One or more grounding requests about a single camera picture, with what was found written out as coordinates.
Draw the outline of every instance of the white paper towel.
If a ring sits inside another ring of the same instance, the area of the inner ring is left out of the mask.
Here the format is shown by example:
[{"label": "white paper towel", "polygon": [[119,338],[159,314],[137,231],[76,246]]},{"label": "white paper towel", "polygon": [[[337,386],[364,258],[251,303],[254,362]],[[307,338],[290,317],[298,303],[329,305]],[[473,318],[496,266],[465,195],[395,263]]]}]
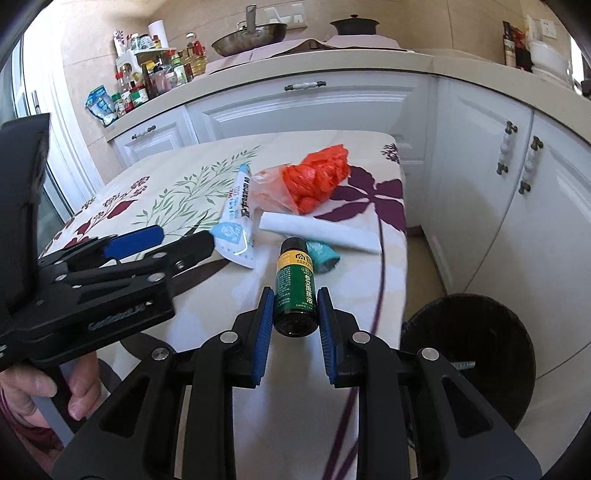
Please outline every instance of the white paper towel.
[{"label": "white paper towel", "polygon": [[156,22],[148,25],[148,33],[150,37],[158,35],[162,48],[168,48],[168,39],[166,38],[166,31],[164,30],[164,22],[162,20],[156,20]]},{"label": "white paper towel", "polygon": [[284,235],[299,236],[306,240],[316,240],[331,246],[363,250],[371,254],[378,254],[382,251],[379,237],[375,233],[341,223],[318,220],[314,217],[264,212],[259,228]]}]

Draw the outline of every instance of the green bottle label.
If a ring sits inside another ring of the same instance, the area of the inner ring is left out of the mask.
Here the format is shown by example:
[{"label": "green bottle label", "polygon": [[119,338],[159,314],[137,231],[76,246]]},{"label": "green bottle label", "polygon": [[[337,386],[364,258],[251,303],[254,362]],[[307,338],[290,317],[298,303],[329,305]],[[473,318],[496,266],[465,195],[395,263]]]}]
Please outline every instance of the green bottle label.
[{"label": "green bottle label", "polygon": [[316,311],[312,260],[305,253],[289,250],[277,261],[275,314],[291,309]]}]

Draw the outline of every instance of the door handle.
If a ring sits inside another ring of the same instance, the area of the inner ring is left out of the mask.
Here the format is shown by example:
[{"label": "door handle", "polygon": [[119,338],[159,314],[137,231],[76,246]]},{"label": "door handle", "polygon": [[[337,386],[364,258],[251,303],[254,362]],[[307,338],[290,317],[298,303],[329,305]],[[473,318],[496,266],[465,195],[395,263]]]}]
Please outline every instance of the door handle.
[{"label": "door handle", "polygon": [[509,151],[513,145],[513,134],[517,133],[518,130],[519,129],[517,128],[517,125],[507,121],[505,135],[503,136],[503,143],[501,144],[501,155],[499,156],[499,163],[496,165],[497,175],[503,175],[503,173],[509,172],[509,167],[507,166],[507,155],[509,154]]},{"label": "door handle", "polygon": [[148,127],[148,129],[145,132],[131,135],[131,140],[135,140],[136,138],[143,137],[144,135],[147,135],[150,132],[153,132],[154,130],[156,130],[156,125],[152,125],[151,127]]},{"label": "door handle", "polygon": [[318,87],[326,87],[326,82],[324,80],[320,80],[319,82],[295,83],[293,85],[286,85],[285,91],[289,92],[290,90],[307,90],[308,88]]},{"label": "door handle", "polygon": [[519,184],[519,193],[522,195],[525,195],[525,192],[531,191],[531,181],[534,178],[535,168],[538,164],[538,157],[542,148],[544,148],[544,142],[534,136],[527,158],[525,159],[525,164],[523,165],[523,175]]},{"label": "door handle", "polygon": [[35,113],[37,115],[41,115],[41,107],[39,106],[39,97],[37,96],[36,90],[31,92],[31,97],[33,98],[33,107],[35,107]]}]

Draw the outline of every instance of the green leaf pattern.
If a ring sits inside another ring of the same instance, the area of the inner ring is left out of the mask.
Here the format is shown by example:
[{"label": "green leaf pattern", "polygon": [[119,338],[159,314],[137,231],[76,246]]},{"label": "green leaf pattern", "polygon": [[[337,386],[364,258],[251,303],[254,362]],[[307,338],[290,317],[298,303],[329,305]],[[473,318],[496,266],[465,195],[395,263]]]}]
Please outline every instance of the green leaf pattern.
[{"label": "green leaf pattern", "polygon": [[[166,237],[181,237],[189,228],[196,231],[209,230],[217,225],[220,209],[215,208],[219,200],[225,199],[234,183],[238,168],[249,159],[256,157],[260,145],[241,151],[231,158],[201,167],[198,173],[185,176],[171,189],[164,189],[154,200],[150,211],[143,210],[136,215],[132,225],[143,228],[160,225]],[[198,200],[205,198],[212,207],[199,208]]]}]

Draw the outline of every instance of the table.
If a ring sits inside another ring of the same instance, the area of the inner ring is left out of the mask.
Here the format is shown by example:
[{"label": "table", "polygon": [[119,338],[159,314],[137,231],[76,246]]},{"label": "table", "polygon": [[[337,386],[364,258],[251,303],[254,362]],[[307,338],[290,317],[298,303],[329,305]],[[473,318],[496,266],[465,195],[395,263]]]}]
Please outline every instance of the table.
[{"label": "table", "polygon": [[[363,330],[398,346],[405,305],[407,243],[402,200],[403,173],[394,139],[376,132],[286,132],[230,138],[148,157],[113,179],[84,205],[46,249],[53,252],[93,236],[126,233],[158,224],[164,242],[191,227],[217,224],[238,165],[252,172],[301,162],[311,152],[343,144],[352,175],[348,201],[330,200],[313,212],[379,235],[381,255],[336,248],[337,267],[316,276],[329,288],[335,308],[353,313]],[[204,281],[174,300],[176,316],[98,352],[108,390],[128,375],[162,340],[177,352],[200,346],[256,308],[263,286],[275,284],[283,238],[256,234],[253,270],[206,262]],[[353,479],[356,394],[328,382],[318,331],[302,339],[273,332],[267,371],[256,390],[234,389],[238,478]]]}]

